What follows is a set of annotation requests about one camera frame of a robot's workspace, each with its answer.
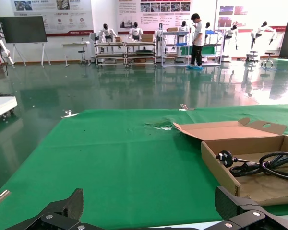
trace white robot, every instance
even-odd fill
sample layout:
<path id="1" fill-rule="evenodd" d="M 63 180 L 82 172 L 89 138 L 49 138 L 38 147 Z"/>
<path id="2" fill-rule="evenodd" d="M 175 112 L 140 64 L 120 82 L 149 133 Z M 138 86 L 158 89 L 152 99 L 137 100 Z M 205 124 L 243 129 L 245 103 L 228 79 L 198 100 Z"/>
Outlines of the white robot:
<path id="1" fill-rule="evenodd" d="M 143 30 L 138 27 L 138 22 L 134 22 L 134 28 L 130 29 L 128 38 L 129 39 L 132 38 L 133 42 L 140 42 L 142 40 L 142 35 L 143 35 Z"/>
<path id="2" fill-rule="evenodd" d="M 231 62 L 231 53 L 233 51 L 233 37 L 235 37 L 235 46 L 236 50 L 238 50 L 238 29 L 237 25 L 233 25 L 232 28 L 226 30 L 224 33 L 224 42 L 223 42 L 223 54 L 222 61 Z"/>
<path id="3" fill-rule="evenodd" d="M 161 62 L 161 54 L 163 53 L 162 45 L 163 47 L 166 47 L 166 39 L 163 39 L 162 32 L 166 32 L 166 30 L 163 29 L 163 23 L 159 23 L 159 29 L 155 30 L 155 41 L 156 41 L 156 62 Z"/>
<path id="4" fill-rule="evenodd" d="M 263 35 L 264 31 L 266 30 L 273 32 L 269 45 L 273 42 L 273 40 L 277 38 L 276 30 L 269 27 L 267 22 L 264 22 L 257 29 L 253 29 L 251 32 L 251 37 L 252 37 L 251 52 L 247 54 L 247 60 L 257 61 L 257 62 L 260 60 L 260 55 L 263 52 L 263 49 L 262 49 L 262 45 L 259 44 L 259 41 L 260 41 L 260 37 Z"/>
<path id="5" fill-rule="evenodd" d="M 178 28 L 178 32 L 188 32 L 189 29 L 187 27 L 186 21 L 183 21 L 181 23 L 181 26 Z M 186 37 L 185 35 L 179 35 L 174 38 L 174 45 L 176 44 L 176 41 L 178 40 L 178 43 L 185 43 L 186 42 Z M 181 50 L 179 50 L 179 47 L 177 47 L 177 55 L 181 55 Z M 184 57 L 176 57 L 175 62 L 184 62 L 185 58 Z"/>
<path id="6" fill-rule="evenodd" d="M 116 33 L 113 29 L 108 28 L 107 24 L 104 24 L 104 28 L 99 31 L 99 42 L 113 42 L 114 38 L 117 37 Z"/>
<path id="7" fill-rule="evenodd" d="M 0 51 L 1 51 L 1 58 L 4 58 L 4 62 L 7 62 L 9 65 L 13 65 L 14 67 L 14 62 L 10 56 L 10 51 L 6 48 L 2 38 L 4 37 L 3 32 L 0 31 Z"/>

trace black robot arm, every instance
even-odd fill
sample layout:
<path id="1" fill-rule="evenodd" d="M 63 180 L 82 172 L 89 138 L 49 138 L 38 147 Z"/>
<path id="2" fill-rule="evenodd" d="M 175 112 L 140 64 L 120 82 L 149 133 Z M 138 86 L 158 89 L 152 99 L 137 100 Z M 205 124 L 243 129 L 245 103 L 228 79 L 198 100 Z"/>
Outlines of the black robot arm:
<path id="1" fill-rule="evenodd" d="M 232 195 L 224 187 L 216 188 L 215 206 L 224 221 L 206 230 L 288 230 L 288 220 L 272 215 L 251 199 Z M 76 189 L 69 198 L 49 203 L 37 216 L 7 230 L 103 230 L 97 226 L 79 221 L 83 207 L 83 190 Z M 154 229 L 197 230 L 193 228 Z"/>

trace white desk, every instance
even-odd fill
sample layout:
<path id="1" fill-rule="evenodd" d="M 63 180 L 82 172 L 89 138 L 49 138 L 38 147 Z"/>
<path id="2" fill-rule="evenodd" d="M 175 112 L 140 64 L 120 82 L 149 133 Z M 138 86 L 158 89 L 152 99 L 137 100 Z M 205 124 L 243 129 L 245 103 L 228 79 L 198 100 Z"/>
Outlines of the white desk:
<path id="1" fill-rule="evenodd" d="M 0 116 L 17 106 L 16 97 L 0 97 Z"/>
<path id="2" fill-rule="evenodd" d="M 71 47 L 87 47 L 87 45 L 90 44 L 90 42 L 84 41 L 84 42 L 74 42 L 74 43 L 65 43 L 62 44 L 63 49 L 65 48 L 71 48 Z M 69 64 L 67 63 L 67 55 L 65 54 L 65 67 L 68 67 Z"/>

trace black pants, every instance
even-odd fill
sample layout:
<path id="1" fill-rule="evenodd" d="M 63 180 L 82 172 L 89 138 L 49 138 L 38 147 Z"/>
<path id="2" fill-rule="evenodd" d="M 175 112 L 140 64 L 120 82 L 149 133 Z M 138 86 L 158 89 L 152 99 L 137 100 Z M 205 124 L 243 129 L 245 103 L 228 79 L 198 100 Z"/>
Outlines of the black pants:
<path id="1" fill-rule="evenodd" d="M 195 60 L 199 66 L 202 65 L 202 46 L 193 45 L 191 53 L 191 65 L 194 65 Z"/>

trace photo on poster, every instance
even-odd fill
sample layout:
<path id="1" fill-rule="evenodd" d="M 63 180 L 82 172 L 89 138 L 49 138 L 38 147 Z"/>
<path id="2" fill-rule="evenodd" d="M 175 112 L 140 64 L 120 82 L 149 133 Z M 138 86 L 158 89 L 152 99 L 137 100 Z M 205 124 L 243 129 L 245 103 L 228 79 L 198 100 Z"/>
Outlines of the photo on poster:
<path id="1" fill-rule="evenodd" d="M 172 2 L 171 11 L 180 11 L 180 2 Z"/>
<path id="2" fill-rule="evenodd" d="M 161 3 L 161 11 L 162 12 L 171 11 L 171 3 Z"/>
<path id="3" fill-rule="evenodd" d="M 181 11 L 190 11 L 191 3 L 190 2 L 182 2 L 181 3 Z"/>
<path id="4" fill-rule="evenodd" d="M 31 11 L 31 1 L 14 1 L 15 8 L 17 11 Z"/>
<path id="5" fill-rule="evenodd" d="M 132 16 L 125 16 L 120 22 L 121 29 L 132 29 L 133 28 L 133 18 Z"/>
<path id="6" fill-rule="evenodd" d="M 151 3 L 150 4 L 151 12 L 159 12 L 160 11 L 160 3 Z"/>
<path id="7" fill-rule="evenodd" d="M 248 10 L 244 6 L 236 6 L 235 7 L 235 15 L 247 15 Z"/>
<path id="8" fill-rule="evenodd" d="M 222 15 L 233 15 L 234 6 L 220 6 L 220 16 Z"/>
<path id="9" fill-rule="evenodd" d="M 57 8 L 58 10 L 70 10 L 71 9 L 68 0 L 57 1 Z"/>
<path id="10" fill-rule="evenodd" d="M 231 23 L 230 17 L 219 17 L 219 27 L 231 27 Z"/>
<path id="11" fill-rule="evenodd" d="M 245 27 L 246 22 L 243 20 L 234 20 L 232 25 L 237 25 L 237 27 Z"/>
<path id="12" fill-rule="evenodd" d="M 141 3 L 141 12 L 150 12 L 150 3 Z"/>

